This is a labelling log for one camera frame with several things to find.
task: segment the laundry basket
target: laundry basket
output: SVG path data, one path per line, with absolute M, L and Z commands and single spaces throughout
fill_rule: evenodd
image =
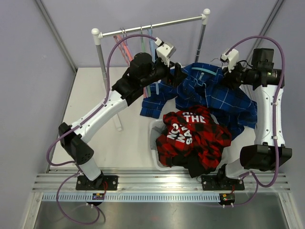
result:
M 166 128 L 165 124 L 163 123 L 163 120 L 155 120 L 152 121 L 149 124 L 149 133 L 150 133 L 150 149 L 152 151 L 152 159 L 153 163 L 156 166 L 156 168 L 160 171 L 165 171 L 165 170 L 177 170 L 177 169 L 185 169 L 184 167 L 181 166 L 173 166 L 173 167 L 166 167 L 161 164 L 159 161 L 158 157 L 158 151 L 157 151 L 157 145 L 156 145 L 156 140 L 157 138 L 161 135 L 161 131 Z

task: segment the gray wall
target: gray wall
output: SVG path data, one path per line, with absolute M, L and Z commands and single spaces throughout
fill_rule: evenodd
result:
M 91 29 L 102 32 L 132 28 L 151 23 L 193 17 L 210 8 L 200 61 L 209 62 L 241 38 L 258 34 L 276 0 L 43 0 L 70 55 L 78 67 L 99 66 Z M 200 21 L 153 30 L 153 36 L 171 42 L 177 51 L 174 62 L 194 62 Z M 115 42 L 102 40 L 105 59 Z M 140 38 L 128 41 L 133 54 L 141 51 Z M 246 57 L 251 42 L 239 47 Z M 112 66 L 125 66 L 120 51 L 116 51 Z
M 293 157 L 281 169 L 289 178 L 292 193 L 305 226 L 304 10 L 304 0 L 286 1 L 267 35 L 277 40 L 285 53 L 282 129 L 286 146 L 293 149 Z M 262 47 L 276 50 L 276 47 L 269 42 L 264 42 Z M 281 67 L 280 54 L 277 50 L 274 53 L 274 62 L 276 67 Z
M 72 70 L 32 0 L 0 1 L 0 228 L 17 229 Z

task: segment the red plaid shirt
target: red plaid shirt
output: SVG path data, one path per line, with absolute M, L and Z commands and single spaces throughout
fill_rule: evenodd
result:
M 228 129 L 216 124 L 204 106 L 167 113 L 163 116 L 163 122 L 167 135 L 162 134 L 156 143 L 159 160 L 165 166 L 171 167 L 175 156 L 188 157 L 190 153 L 196 153 L 207 174 L 216 170 L 223 148 L 231 145 Z

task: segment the clothing rack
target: clothing rack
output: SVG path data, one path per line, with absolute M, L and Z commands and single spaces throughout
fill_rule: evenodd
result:
M 100 61 L 101 69 L 102 69 L 102 75 L 103 75 L 103 81 L 104 81 L 105 87 L 107 87 L 107 77 L 106 77 L 106 65 L 105 65 L 104 56 L 103 56 L 103 52 L 102 52 L 102 46 L 101 46 L 102 38 L 111 37 L 111 36 L 119 35 L 119 34 L 127 34 L 130 32 L 143 31 L 143 30 L 160 28 L 160 27 L 169 26 L 169 25 L 176 25 L 176 24 L 201 20 L 202 24 L 201 24 L 201 29 L 200 29 L 197 50 L 196 50 L 196 54 L 195 54 L 195 61 L 194 61 L 194 62 L 198 62 L 198 59 L 200 56 L 200 51 L 201 51 L 201 45 L 202 45 L 202 41 L 203 41 L 203 36 L 204 36 L 204 32 L 205 32 L 205 27 L 206 27 L 209 15 L 210 15 L 210 10 L 204 9 L 203 13 L 196 17 L 185 18 L 185 19 L 180 19 L 180 20 L 175 20 L 175 21 L 167 21 L 167 22 L 145 25 L 145 26 L 140 26 L 140 27 L 134 27 L 131 29 L 122 29 L 122 30 L 106 32 L 106 33 L 100 32 L 100 30 L 97 28 L 92 29 L 91 33 L 93 35 L 94 43 L 96 45 L 96 50 L 97 50 L 97 53 L 99 56 L 99 61 Z M 117 130 L 121 131 L 122 125 L 121 125 L 121 122 L 120 122 L 117 114 L 113 117 L 113 120 L 114 120 Z

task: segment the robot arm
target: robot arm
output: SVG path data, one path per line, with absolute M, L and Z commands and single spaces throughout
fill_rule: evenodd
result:
M 66 123 L 62 123 L 59 126 L 60 136 L 80 126 L 62 138 L 61 146 L 74 159 L 90 181 L 96 181 L 97 184 L 100 184 L 103 179 L 103 174 L 92 157 L 94 151 L 87 145 L 95 133 L 115 114 L 130 106 L 143 95 L 144 87 L 161 79 L 167 84 L 177 87 L 187 76 L 181 71 L 180 64 L 169 60 L 175 52 L 175 47 L 167 42 L 162 42 L 158 38 L 156 44 L 159 46 L 156 49 L 157 60 L 153 62 L 151 55 L 148 53 L 136 54 L 122 78 L 113 85 L 104 107 L 86 123 L 81 125 L 103 102 L 97 104 L 84 117 L 72 123 L 72 125 L 68 126 Z M 170 73 L 171 67 L 175 67 L 174 74 Z
M 237 179 L 248 169 L 261 171 L 275 168 L 275 145 L 273 136 L 273 107 L 276 105 L 276 138 L 279 149 L 279 166 L 289 160 L 292 149 L 285 147 L 281 126 L 281 100 L 284 81 L 281 85 L 277 102 L 273 104 L 275 91 L 280 82 L 280 69 L 274 69 L 273 49 L 255 49 L 252 58 L 252 68 L 244 68 L 237 62 L 238 51 L 232 50 L 228 55 L 223 54 L 221 59 L 228 62 L 224 69 L 223 85 L 231 89 L 241 84 L 252 85 L 257 99 L 257 125 L 255 141 L 252 146 L 242 148 L 240 158 L 225 166 L 225 176 Z

